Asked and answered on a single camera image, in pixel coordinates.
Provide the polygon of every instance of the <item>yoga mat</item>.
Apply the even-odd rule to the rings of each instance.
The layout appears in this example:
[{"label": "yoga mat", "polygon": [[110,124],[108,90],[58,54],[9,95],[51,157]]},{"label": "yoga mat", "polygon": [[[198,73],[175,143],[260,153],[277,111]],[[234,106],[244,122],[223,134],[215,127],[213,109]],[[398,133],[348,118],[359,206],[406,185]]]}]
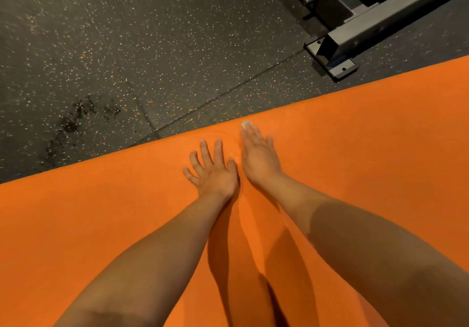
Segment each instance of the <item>yoga mat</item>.
[{"label": "yoga mat", "polygon": [[[410,230],[469,270],[469,57],[0,185],[0,325],[51,326],[118,254],[196,199],[205,138],[241,163],[244,119],[297,180]],[[253,188],[214,226],[166,326],[385,326]]]}]

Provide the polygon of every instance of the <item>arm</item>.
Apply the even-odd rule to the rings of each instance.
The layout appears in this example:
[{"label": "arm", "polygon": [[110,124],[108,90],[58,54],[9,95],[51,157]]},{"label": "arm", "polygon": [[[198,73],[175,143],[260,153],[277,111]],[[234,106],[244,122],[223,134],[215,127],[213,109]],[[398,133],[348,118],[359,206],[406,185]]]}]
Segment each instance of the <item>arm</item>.
[{"label": "arm", "polygon": [[285,175],[257,127],[242,129],[243,168],[272,195],[321,257],[391,327],[462,326],[469,274],[402,227]]},{"label": "arm", "polygon": [[221,140],[214,160],[207,143],[184,169],[199,198],[171,221],[114,259],[77,297],[55,327],[162,326],[194,273],[220,210],[238,187],[235,161],[225,168]]}]

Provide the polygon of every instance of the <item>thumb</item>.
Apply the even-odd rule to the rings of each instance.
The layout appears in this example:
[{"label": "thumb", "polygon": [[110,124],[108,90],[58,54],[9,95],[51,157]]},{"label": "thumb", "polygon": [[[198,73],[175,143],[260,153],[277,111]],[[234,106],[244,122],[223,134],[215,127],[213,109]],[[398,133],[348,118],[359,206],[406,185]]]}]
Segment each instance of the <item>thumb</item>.
[{"label": "thumb", "polygon": [[226,169],[228,169],[230,173],[238,174],[238,165],[233,158],[228,159]]}]

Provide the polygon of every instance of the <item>left hand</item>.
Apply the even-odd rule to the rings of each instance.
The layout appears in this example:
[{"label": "left hand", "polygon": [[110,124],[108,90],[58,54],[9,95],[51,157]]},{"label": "left hand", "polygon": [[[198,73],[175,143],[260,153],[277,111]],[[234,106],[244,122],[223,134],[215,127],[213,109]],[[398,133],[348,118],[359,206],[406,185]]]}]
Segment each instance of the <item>left hand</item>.
[{"label": "left hand", "polygon": [[202,154],[203,166],[197,158],[197,151],[191,152],[192,168],[198,177],[193,175],[189,168],[184,168],[184,176],[193,183],[198,191],[199,197],[205,195],[220,196],[225,202],[228,201],[238,188],[238,167],[233,158],[226,162],[223,158],[223,143],[221,139],[215,142],[213,160],[208,151],[207,142],[200,140],[200,152]]}]

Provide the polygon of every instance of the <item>metal frame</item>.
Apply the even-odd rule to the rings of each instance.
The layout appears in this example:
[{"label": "metal frame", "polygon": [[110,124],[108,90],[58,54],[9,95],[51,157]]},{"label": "metal frame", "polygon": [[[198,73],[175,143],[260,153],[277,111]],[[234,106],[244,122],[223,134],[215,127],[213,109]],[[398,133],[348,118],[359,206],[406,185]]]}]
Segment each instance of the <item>metal frame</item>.
[{"label": "metal frame", "polygon": [[[306,3],[333,30],[305,47],[337,79],[358,68],[349,57],[364,41],[435,0],[386,0],[371,7],[357,1],[313,0]],[[325,13],[335,14],[335,17],[325,17]]]}]

